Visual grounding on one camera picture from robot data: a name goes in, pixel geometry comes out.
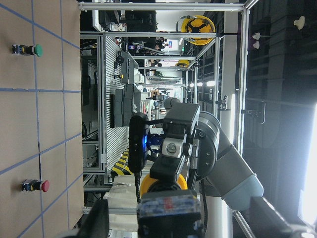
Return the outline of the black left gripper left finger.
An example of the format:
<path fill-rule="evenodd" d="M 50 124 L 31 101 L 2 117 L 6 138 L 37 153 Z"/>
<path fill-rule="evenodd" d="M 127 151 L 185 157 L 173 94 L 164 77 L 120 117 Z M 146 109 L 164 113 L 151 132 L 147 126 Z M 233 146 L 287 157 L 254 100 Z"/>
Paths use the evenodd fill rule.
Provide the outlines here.
<path fill-rule="evenodd" d="M 77 238 L 106 238 L 109 233 L 109 213 L 107 200 L 94 203 L 84 224 L 77 233 Z"/>

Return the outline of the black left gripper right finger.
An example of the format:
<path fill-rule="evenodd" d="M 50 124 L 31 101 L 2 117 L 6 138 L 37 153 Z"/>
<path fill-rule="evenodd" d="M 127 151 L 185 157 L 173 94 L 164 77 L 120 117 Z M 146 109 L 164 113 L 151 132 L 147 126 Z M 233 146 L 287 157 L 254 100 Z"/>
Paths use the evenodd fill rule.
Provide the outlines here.
<path fill-rule="evenodd" d="M 295 229 L 263 197 L 251 198 L 250 227 L 257 238 L 290 238 Z"/>

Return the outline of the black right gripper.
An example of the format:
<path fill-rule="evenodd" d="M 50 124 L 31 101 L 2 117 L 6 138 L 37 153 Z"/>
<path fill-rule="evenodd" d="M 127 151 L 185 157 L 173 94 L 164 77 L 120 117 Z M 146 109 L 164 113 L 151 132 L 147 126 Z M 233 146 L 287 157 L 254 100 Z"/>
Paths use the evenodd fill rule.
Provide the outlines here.
<path fill-rule="evenodd" d="M 175 103 L 163 119 L 166 138 L 162 154 L 150 169 L 150 177 L 176 182 L 185 160 L 191 158 L 195 180 L 204 179 L 213 169 L 219 146 L 220 123 L 198 104 Z"/>

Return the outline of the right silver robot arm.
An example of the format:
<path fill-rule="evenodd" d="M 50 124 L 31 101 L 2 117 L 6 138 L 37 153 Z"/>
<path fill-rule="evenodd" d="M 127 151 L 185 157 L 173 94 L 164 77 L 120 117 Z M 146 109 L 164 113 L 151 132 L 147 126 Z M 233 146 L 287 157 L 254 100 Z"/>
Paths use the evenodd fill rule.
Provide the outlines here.
<path fill-rule="evenodd" d="M 207 179 L 232 210 L 247 210 L 253 197 L 262 197 L 262 184 L 213 114 L 198 104 L 174 103 L 162 128 L 165 139 L 151 178 L 177 182 L 186 159 L 192 158 L 196 179 Z"/>

